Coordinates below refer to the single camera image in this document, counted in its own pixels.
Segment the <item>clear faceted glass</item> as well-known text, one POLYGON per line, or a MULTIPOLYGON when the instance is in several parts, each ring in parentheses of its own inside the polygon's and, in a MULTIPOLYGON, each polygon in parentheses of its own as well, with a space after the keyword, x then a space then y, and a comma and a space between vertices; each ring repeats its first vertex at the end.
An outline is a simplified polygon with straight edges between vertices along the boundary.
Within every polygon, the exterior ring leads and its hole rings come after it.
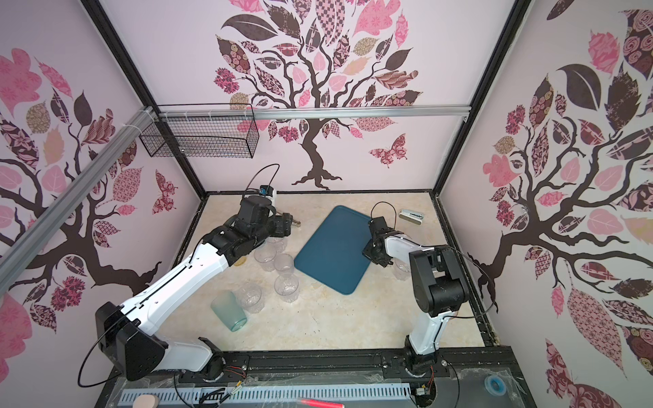
POLYGON ((254 258, 259 263, 264 271, 275 271, 275 258, 277 257, 277 249, 269 244, 264 243, 262 246, 254 251, 254 258))
POLYGON ((288 239, 285 237, 269 237, 266 243, 272 246, 277 253, 284 253, 287 248, 288 239))
POLYGON ((294 274, 279 275, 274 289, 282 301, 292 304, 299 298, 299 278, 294 274))

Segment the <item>teal dotted plastic cup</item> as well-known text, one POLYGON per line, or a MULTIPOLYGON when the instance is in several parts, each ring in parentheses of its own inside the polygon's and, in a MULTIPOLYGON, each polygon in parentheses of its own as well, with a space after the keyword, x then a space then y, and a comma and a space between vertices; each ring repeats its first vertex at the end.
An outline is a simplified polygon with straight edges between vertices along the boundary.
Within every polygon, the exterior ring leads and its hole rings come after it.
POLYGON ((211 309, 233 333, 241 330, 248 322, 244 309, 231 291, 219 291, 211 302, 211 309))

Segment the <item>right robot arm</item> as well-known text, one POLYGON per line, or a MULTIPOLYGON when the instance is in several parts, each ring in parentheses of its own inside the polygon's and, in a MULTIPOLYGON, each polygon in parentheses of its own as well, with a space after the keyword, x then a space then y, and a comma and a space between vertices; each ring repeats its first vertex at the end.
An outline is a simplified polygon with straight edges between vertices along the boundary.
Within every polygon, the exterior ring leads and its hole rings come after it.
POLYGON ((406 369, 419 374, 437 362, 447 322, 469 300, 462 264, 453 248, 419 244, 389 227, 383 217, 371 219, 368 228, 371 239, 363 249, 365 258, 382 267, 394 261, 409 267, 413 296, 423 315, 406 339, 404 355, 406 369))

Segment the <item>clear glass near right arm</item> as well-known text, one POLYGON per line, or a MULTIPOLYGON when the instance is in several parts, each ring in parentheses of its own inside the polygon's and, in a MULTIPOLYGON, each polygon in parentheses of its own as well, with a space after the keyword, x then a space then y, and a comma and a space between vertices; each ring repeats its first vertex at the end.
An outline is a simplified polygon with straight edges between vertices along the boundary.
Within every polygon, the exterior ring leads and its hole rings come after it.
POLYGON ((404 263, 403 261, 394 258, 393 259, 393 275, 398 281, 407 281, 411 277, 410 265, 404 263))

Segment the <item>teal plastic tray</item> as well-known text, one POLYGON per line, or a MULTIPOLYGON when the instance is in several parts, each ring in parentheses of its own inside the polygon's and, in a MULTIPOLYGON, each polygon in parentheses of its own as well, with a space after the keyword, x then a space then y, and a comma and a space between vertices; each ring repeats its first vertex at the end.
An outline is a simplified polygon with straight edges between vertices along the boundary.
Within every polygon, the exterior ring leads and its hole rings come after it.
POLYGON ((372 236, 370 217, 338 205, 294 259, 295 269, 342 295, 357 289, 370 265, 363 250, 372 236))

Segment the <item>clear dotted glass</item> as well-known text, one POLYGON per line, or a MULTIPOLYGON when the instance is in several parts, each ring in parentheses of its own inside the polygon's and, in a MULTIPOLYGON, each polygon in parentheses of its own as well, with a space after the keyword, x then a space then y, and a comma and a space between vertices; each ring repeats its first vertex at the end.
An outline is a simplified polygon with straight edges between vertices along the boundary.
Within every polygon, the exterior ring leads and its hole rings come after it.
POLYGON ((279 275, 292 274, 295 270, 294 258, 288 253, 277 254, 274 267, 279 275))

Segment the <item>small white black device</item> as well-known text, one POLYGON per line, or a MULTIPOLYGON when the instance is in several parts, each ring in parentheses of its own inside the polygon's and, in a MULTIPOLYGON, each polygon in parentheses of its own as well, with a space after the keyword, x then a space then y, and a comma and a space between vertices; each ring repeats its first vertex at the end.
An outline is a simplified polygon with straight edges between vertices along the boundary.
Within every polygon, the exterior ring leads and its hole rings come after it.
POLYGON ((409 209, 401 209, 398 217, 416 225, 421 225, 424 221, 424 214, 409 209))

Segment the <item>clear ribbed short glass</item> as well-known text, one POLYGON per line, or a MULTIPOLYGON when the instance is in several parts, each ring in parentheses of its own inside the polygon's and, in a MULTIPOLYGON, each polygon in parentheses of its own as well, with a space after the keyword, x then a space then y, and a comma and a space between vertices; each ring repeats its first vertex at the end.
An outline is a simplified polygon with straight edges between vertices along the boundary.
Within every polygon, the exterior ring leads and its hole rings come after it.
POLYGON ((261 287, 255 283, 242 286, 236 294, 241 307, 249 314, 258 314, 265 307, 265 298, 261 287))

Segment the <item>pink pen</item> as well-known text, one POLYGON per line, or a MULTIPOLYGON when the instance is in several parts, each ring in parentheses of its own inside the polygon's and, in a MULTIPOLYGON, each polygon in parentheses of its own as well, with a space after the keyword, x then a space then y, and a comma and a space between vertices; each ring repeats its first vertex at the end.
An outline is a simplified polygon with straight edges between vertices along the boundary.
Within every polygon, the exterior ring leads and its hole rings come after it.
POLYGON ((314 408, 344 408, 345 406, 342 403, 328 402, 328 401, 317 401, 316 399, 301 399, 299 404, 302 406, 309 406, 314 408))

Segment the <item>blue tape roll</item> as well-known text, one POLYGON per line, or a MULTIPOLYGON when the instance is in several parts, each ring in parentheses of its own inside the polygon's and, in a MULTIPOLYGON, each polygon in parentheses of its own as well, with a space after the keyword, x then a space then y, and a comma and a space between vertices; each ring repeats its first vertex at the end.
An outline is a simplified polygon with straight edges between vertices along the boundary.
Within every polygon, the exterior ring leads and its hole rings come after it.
POLYGON ((487 376, 484 380, 484 385, 486 392, 490 395, 500 397, 507 393, 506 383, 497 375, 487 376))

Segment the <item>beige round sponge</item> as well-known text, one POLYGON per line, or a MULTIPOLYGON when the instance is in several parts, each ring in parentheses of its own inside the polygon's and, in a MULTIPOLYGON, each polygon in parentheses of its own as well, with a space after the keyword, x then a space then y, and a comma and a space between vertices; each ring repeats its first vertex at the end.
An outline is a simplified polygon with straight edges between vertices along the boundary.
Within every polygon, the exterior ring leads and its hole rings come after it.
POLYGON ((141 394, 133 402, 132 408, 158 408, 160 399, 153 394, 141 394))

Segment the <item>aluminium rail back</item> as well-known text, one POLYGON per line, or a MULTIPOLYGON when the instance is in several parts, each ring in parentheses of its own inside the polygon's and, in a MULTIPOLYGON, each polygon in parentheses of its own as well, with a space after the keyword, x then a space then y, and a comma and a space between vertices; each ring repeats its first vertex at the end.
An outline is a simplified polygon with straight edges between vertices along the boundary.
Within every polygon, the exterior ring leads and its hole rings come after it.
POLYGON ((471 112, 468 105, 410 105, 410 106, 374 106, 374 107, 337 107, 337 108, 298 108, 298 109, 225 109, 198 110, 175 105, 173 109, 162 110, 158 117, 162 120, 181 118, 217 119, 234 117, 252 120, 290 120, 323 118, 363 118, 363 117, 467 117, 471 112))

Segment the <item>aluminium rail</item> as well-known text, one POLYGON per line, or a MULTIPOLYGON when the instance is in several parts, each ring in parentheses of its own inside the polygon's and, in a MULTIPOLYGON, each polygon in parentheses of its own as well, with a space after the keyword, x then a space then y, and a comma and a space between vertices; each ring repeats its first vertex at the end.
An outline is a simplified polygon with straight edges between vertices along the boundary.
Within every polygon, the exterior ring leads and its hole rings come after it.
POLYGON ((1 293, 8 292, 10 286, 27 269, 38 253, 48 244, 52 236, 60 230, 67 218, 90 193, 92 188, 105 175, 112 163, 155 121, 152 107, 143 106, 118 131, 91 163, 71 182, 44 213, 37 218, 32 228, 15 243, 1 259, 1 293))
POLYGON ((217 119, 234 117, 252 120, 290 120, 323 118, 363 118, 363 117, 467 117, 471 112, 468 105, 410 105, 410 106, 374 106, 374 107, 337 107, 337 108, 298 108, 298 109, 225 109, 198 110, 175 105, 173 109, 162 110, 158 117, 162 120, 181 118, 217 119))

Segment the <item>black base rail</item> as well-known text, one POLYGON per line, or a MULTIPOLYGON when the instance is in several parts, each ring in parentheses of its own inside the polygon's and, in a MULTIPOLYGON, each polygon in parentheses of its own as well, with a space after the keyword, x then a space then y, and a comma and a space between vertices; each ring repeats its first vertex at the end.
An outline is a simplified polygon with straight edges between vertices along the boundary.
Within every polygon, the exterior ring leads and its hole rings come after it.
POLYGON ((384 380, 424 384, 432 377, 448 377, 450 368, 458 373, 464 368, 515 369, 517 360, 512 348, 441 348, 433 355, 412 357, 405 348, 381 350, 294 350, 232 351, 223 353, 218 377, 205 379, 188 370, 166 370, 149 375, 162 379, 178 374, 182 384, 228 384, 241 379, 271 379, 340 373, 379 374, 384 380))

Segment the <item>aluminium rail left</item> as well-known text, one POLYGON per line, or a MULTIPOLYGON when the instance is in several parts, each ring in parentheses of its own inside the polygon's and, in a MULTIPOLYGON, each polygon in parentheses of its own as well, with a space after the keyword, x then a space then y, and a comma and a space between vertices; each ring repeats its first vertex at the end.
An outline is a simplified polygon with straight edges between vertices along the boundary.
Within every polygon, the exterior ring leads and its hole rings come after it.
POLYGON ((67 218, 90 193, 92 188, 105 175, 112 163, 155 121, 152 107, 143 106, 118 131, 91 163, 71 182, 44 213, 37 218, 32 228, 15 243, 1 259, 1 293, 8 292, 10 286, 27 269, 38 253, 48 244, 52 236, 60 230, 67 218))

